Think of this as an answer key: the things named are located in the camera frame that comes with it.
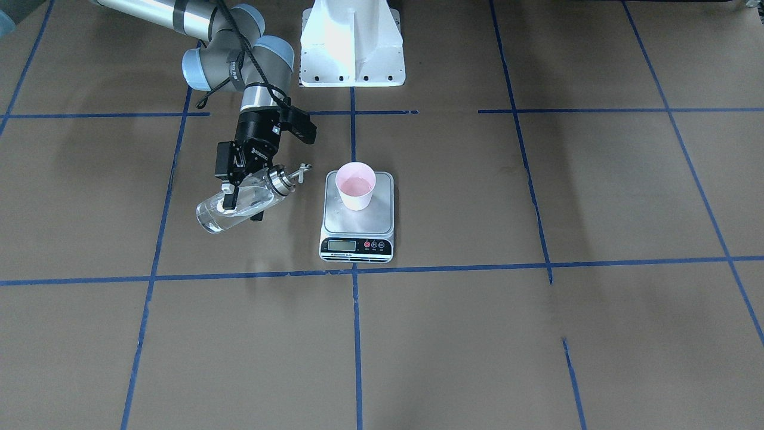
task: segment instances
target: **blue tape line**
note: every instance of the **blue tape line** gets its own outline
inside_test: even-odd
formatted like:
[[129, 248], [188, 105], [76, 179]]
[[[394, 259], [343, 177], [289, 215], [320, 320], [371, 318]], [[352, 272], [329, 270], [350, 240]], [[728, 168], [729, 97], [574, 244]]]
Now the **blue tape line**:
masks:
[[358, 308], [358, 264], [353, 263], [353, 330], [355, 333], [355, 426], [364, 428], [364, 397], [361, 375], [361, 313]]
[[201, 275], [157, 275], [157, 281], [203, 281], [208, 279], [282, 278], [287, 276], [350, 275], [348, 269], [298, 270], [292, 272], [206, 273]]
[[703, 262], [726, 262], [727, 257], [699, 257], [690, 259], [644, 259], [586, 262], [553, 262], [552, 267], [607, 267], [621, 265], [693, 264]]
[[9, 115], [13, 119], [38, 118], [137, 118], [154, 116], [209, 116], [209, 112], [142, 112], [142, 113], [23, 113]]
[[656, 73], [656, 70], [652, 66], [652, 61], [650, 61], [650, 57], [647, 54], [647, 49], [645, 49], [645, 44], [643, 43], [642, 38], [639, 36], [639, 31], [636, 29], [636, 23], [634, 22], [634, 18], [632, 17], [631, 12], [629, 11], [629, 6], [626, 4], [624, 0], [621, 0], [621, 5], [623, 6], [623, 10], [626, 12], [626, 16], [629, 19], [629, 23], [631, 24], [632, 30], [634, 30], [634, 36], [636, 37], [636, 41], [639, 43], [639, 48], [642, 50], [642, 54], [645, 57], [647, 66], [649, 67], [650, 73], [652, 74], [652, 79], [656, 83], [656, 87], [658, 88], [658, 93], [661, 96], [661, 100], [663, 100], [663, 105], [668, 110], [668, 118], [671, 120], [671, 124], [672, 124], [672, 127], [674, 128], [674, 133], [676, 133], [677, 140], [679, 140], [679, 145], [681, 146], [682, 154], [684, 154], [685, 156], [685, 160], [687, 161], [687, 166], [690, 168], [690, 172], [692, 173], [692, 178], [695, 181], [695, 185], [698, 187], [698, 193], [700, 193], [701, 195], [701, 199], [703, 200], [703, 205], [706, 207], [708, 216], [711, 219], [711, 224], [713, 224], [714, 226], [714, 231], [716, 231], [717, 238], [719, 239], [719, 244], [721, 244], [721, 247], [724, 250], [724, 255], [727, 257], [727, 263], [730, 266], [730, 270], [732, 270], [733, 276], [735, 278], [735, 282], [737, 283], [737, 288], [740, 290], [740, 295], [743, 296], [743, 301], [746, 304], [746, 308], [748, 308], [748, 314], [751, 317], [751, 321], [753, 322], [753, 326], [756, 329], [756, 333], [759, 335], [759, 341], [761, 342], [762, 346], [764, 346], [764, 332], [762, 332], [761, 324], [759, 323], [759, 319], [756, 317], [756, 313], [753, 310], [753, 306], [751, 306], [750, 300], [748, 299], [748, 294], [746, 293], [746, 289], [743, 286], [743, 282], [740, 280], [740, 277], [737, 274], [735, 263], [732, 259], [732, 256], [730, 255], [730, 250], [727, 248], [727, 243], [724, 241], [724, 237], [722, 236], [721, 229], [719, 228], [719, 223], [717, 223], [716, 217], [714, 216], [714, 212], [711, 209], [711, 204], [708, 202], [708, 198], [706, 197], [706, 193], [703, 190], [703, 185], [701, 184], [701, 180], [698, 177], [698, 173], [695, 170], [695, 166], [692, 164], [692, 159], [690, 158], [690, 154], [687, 150], [687, 146], [685, 145], [685, 140], [682, 138], [681, 133], [679, 131], [679, 126], [677, 125], [676, 120], [674, 119], [674, 114], [669, 108], [669, 101], [666, 99], [665, 93], [663, 92], [663, 87], [661, 86], [661, 83], [658, 80], [658, 75]]
[[[758, 262], [764, 261], [764, 256], [735, 256], [733, 261]], [[632, 259], [632, 260], [601, 260], [583, 262], [551, 262], [552, 268], [561, 267], [601, 267], [601, 266], [625, 266], [625, 265], [671, 265], [671, 264], [698, 264], [710, 262], [726, 262], [726, 257], [697, 257], [687, 259]], [[515, 264], [489, 264], [489, 265], [434, 265], [414, 267], [370, 267], [357, 269], [362, 274], [381, 273], [418, 273], [418, 272], [475, 272], [483, 270], [522, 270], [544, 269], [546, 263], [515, 263]], [[286, 276], [324, 276], [324, 275], [350, 275], [350, 269], [331, 270], [295, 270], [282, 272], [238, 272], [238, 273], [201, 273], [186, 275], [156, 275], [151, 276], [115, 276], [104, 278], [64, 278], [64, 279], [9, 279], [0, 280], [0, 286], [14, 285], [60, 285], [60, 284], [95, 284], [109, 282], [146, 282], [154, 279], [156, 282], [166, 281], [203, 281], [209, 279], [248, 279], [248, 278], [279, 278]]]
[[310, 115], [351, 115], [349, 110], [312, 110]]
[[3, 131], [5, 131], [5, 125], [8, 124], [8, 119], [10, 118], [11, 112], [13, 112], [13, 106], [16, 104], [16, 99], [18, 98], [18, 94], [21, 91], [21, 86], [24, 85], [24, 79], [27, 77], [29, 66], [32, 64], [34, 55], [37, 53], [37, 48], [40, 46], [40, 41], [42, 40], [43, 34], [45, 33], [45, 28], [47, 27], [48, 20], [50, 20], [50, 12], [53, 11], [53, 5], [55, 4], [56, 0], [50, 0], [48, 9], [45, 11], [45, 18], [43, 18], [43, 23], [40, 26], [40, 31], [37, 33], [37, 38], [34, 39], [32, 51], [29, 53], [27, 63], [24, 65], [24, 69], [21, 71], [21, 75], [18, 78], [18, 83], [16, 83], [16, 89], [14, 90], [13, 96], [11, 97], [11, 102], [8, 104], [8, 108], [5, 110], [5, 116], [3, 117], [2, 122], [0, 122], [0, 136], [2, 136]]
[[735, 267], [735, 263], [732, 261], [732, 259], [730, 259], [727, 264], [730, 265], [732, 276], [735, 277], [735, 282], [737, 283], [737, 289], [740, 290], [740, 295], [743, 296], [743, 302], [746, 304], [746, 308], [748, 309], [748, 315], [750, 315], [751, 321], [753, 321], [753, 326], [756, 328], [756, 333], [759, 335], [759, 341], [764, 347], [764, 331], [762, 331], [762, 326], [759, 323], [759, 319], [756, 317], [756, 312], [753, 310], [751, 301], [748, 299], [748, 293], [746, 292], [746, 288], [743, 286], [743, 281], [740, 279], [740, 275], [737, 273], [737, 267]]
[[350, 87], [350, 161], [355, 159], [355, 88]]
[[530, 191], [530, 198], [533, 202], [533, 209], [536, 211], [536, 222], [539, 225], [539, 239], [541, 240], [541, 250], [544, 253], [544, 262], [546, 263], [546, 271], [549, 275], [549, 283], [554, 282], [554, 275], [552, 274], [552, 266], [549, 265], [549, 250], [546, 245], [546, 238], [544, 237], [544, 226], [541, 221], [541, 212], [539, 211], [539, 202], [536, 199], [536, 190], [533, 188], [533, 176], [530, 172], [530, 165], [528, 164], [528, 155], [526, 153], [525, 141], [523, 140], [523, 130], [520, 128], [520, 117], [517, 115], [517, 104], [515, 104], [515, 95], [512, 91], [512, 81], [510, 80], [510, 70], [507, 66], [507, 58], [504, 56], [504, 45], [501, 41], [501, 33], [499, 32], [499, 22], [496, 19], [496, 8], [494, 7], [494, 0], [489, 0], [490, 3], [490, 16], [494, 21], [494, 32], [496, 33], [496, 42], [499, 46], [499, 55], [501, 56], [501, 66], [504, 69], [504, 80], [507, 82], [507, 93], [510, 96], [510, 104], [512, 105], [512, 116], [515, 120], [515, 130], [517, 131], [517, 141], [520, 144], [520, 154], [523, 156], [523, 167], [528, 174], [528, 189]]
[[418, 115], [418, 110], [312, 110], [310, 115]]
[[151, 278], [150, 276], [106, 276], [102, 278], [10, 279], [10, 280], [0, 280], [0, 286], [108, 284], [113, 282], [146, 282], [150, 278]]
[[130, 418], [130, 408], [133, 403], [133, 393], [135, 391], [135, 380], [138, 378], [138, 365], [141, 363], [141, 353], [143, 352], [143, 342], [146, 335], [146, 323], [148, 322], [148, 304], [151, 301], [151, 296], [154, 294], [154, 280], [148, 282], [148, 288], [146, 290], [146, 301], [144, 301], [144, 311], [141, 316], [141, 329], [138, 331], [138, 345], [135, 348], [135, 355], [133, 356], [133, 367], [130, 372], [130, 383], [128, 384], [128, 394], [125, 397], [125, 410], [122, 412], [122, 421], [119, 426], [120, 430], [127, 430], [128, 420]]
[[[512, 109], [478, 109], [477, 113], [513, 113]], [[517, 109], [518, 113], [592, 112], [764, 112], [764, 108], [593, 108], [593, 109]]]
[[764, 261], [764, 256], [740, 256], [732, 257], [733, 261]]
[[670, 108], [671, 112], [764, 112], [761, 108]]
[[562, 347], [565, 349], [565, 361], [568, 362], [568, 373], [571, 376], [571, 385], [573, 386], [573, 396], [575, 397], [575, 407], [578, 410], [578, 421], [581, 423], [581, 430], [586, 430], [586, 417], [584, 416], [584, 406], [581, 403], [581, 394], [578, 391], [578, 381], [575, 378], [575, 369], [571, 361], [570, 349], [568, 348], [568, 338], [562, 338]]
[[154, 278], [157, 276], [157, 267], [159, 266], [159, 256], [162, 252], [162, 239], [164, 237], [164, 228], [167, 225], [167, 214], [170, 212], [170, 199], [173, 196], [173, 176], [175, 175], [175, 169], [178, 165], [178, 154], [180, 153], [180, 146], [183, 143], [183, 133], [186, 131], [186, 119], [189, 112], [189, 104], [191, 103], [191, 87], [188, 87], [186, 91], [186, 102], [183, 106], [183, 116], [180, 119], [180, 127], [178, 129], [178, 139], [175, 143], [175, 153], [173, 155], [172, 167], [170, 167], [170, 179], [167, 181], [167, 193], [164, 197], [164, 209], [162, 210], [162, 220], [159, 224], [159, 233], [157, 234], [157, 246], [154, 251], [154, 262], [151, 265], [151, 280], [148, 282], [148, 288], [146, 289], [146, 301], [144, 302], [143, 317], [141, 318], [141, 329], [138, 331], [138, 345], [135, 348], [135, 356], [133, 357], [133, 367], [130, 374], [130, 383], [128, 384], [128, 394], [125, 397], [125, 409], [122, 412], [122, 422], [120, 429], [127, 430], [128, 420], [130, 419], [130, 408], [133, 403], [133, 393], [135, 391], [135, 381], [138, 378], [138, 366], [141, 363], [141, 353], [143, 352], [143, 342], [146, 336], [146, 325], [149, 315], [149, 303], [154, 295]]
[[546, 267], [548, 267], [548, 265], [543, 262], [486, 265], [434, 265], [420, 267], [370, 267], [366, 269], [359, 269], [358, 273], [473, 272], [479, 270], [544, 269]]
[[418, 110], [357, 110], [355, 115], [416, 115]]

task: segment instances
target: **kitchen scale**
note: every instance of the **kitchen scale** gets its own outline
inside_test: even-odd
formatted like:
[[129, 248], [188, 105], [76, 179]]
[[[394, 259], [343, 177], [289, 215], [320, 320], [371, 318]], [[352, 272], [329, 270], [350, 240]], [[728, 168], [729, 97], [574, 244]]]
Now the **kitchen scale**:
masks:
[[371, 202], [362, 210], [342, 203], [335, 182], [337, 171], [326, 175], [324, 220], [319, 255], [333, 262], [389, 262], [393, 259], [395, 203], [393, 176], [374, 172], [377, 184]]

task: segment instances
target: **paper cup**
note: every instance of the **paper cup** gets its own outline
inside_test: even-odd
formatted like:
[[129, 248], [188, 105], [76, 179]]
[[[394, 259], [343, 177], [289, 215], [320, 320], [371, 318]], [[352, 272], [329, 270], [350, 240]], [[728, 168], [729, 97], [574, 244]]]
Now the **paper cup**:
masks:
[[361, 210], [371, 202], [377, 175], [364, 163], [353, 161], [339, 168], [335, 183], [342, 203], [348, 209]]

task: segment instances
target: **water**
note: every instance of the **water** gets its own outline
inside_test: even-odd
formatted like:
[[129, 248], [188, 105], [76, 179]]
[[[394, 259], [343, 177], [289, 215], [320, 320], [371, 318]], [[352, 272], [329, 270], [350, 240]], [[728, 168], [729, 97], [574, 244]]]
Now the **water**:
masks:
[[340, 186], [340, 191], [348, 196], [359, 197], [371, 191], [371, 185], [363, 178], [348, 178]]

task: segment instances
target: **clear plastic bottle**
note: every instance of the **clear plastic bottle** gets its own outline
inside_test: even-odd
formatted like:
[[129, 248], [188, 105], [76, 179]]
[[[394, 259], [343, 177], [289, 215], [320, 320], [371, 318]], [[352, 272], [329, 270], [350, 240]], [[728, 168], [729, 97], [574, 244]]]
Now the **clear plastic bottle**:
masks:
[[248, 220], [294, 192], [293, 179], [299, 177], [311, 165], [300, 165], [299, 170], [287, 175], [282, 165], [264, 168], [247, 176], [239, 185], [238, 199], [234, 209], [223, 209], [225, 194], [221, 191], [196, 207], [196, 219], [210, 233], [216, 234]]

